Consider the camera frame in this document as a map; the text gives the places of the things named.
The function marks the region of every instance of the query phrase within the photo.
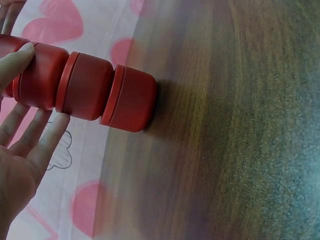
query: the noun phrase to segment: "wood grain surface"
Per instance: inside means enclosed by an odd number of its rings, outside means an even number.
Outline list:
[[[320,239],[320,1],[146,0],[127,65],[160,89],[111,129],[112,240]]]

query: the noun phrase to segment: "red lid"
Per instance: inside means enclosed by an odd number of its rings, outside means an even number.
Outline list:
[[[20,102],[51,110],[55,107],[60,78],[69,53],[63,48],[44,43],[35,44],[34,52],[34,58],[20,79],[18,89]]]
[[[112,118],[112,115],[114,114],[120,90],[122,87],[124,75],[125,67],[121,65],[116,66],[110,95],[106,103],[103,115],[100,119],[100,124],[102,125],[108,126]]]
[[[0,58],[3,58],[10,53],[18,51],[24,44],[29,42],[30,41],[25,38],[0,34]],[[13,82],[11,82],[4,89],[2,95],[8,98],[14,97]]]
[[[100,117],[106,106],[113,75],[110,62],[80,53],[69,79],[63,113],[89,121]]]
[[[66,64],[60,79],[58,91],[56,93],[56,99],[55,99],[55,110],[58,113],[63,112],[69,80],[71,77],[71,73],[74,69],[75,63],[78,59],[78,56],[79,56],[79,52],[74,51],[70,54],[68,60],[66,61]]]
[[[133,133],[146,128],[155,108],[157,92],[157,82],[150,74],[125,67],[109,126]]]
[[[20,81],[21,81],[22,74],[19,74],[13,81],[12,81],[12,94],[14,99],[20,103]]]

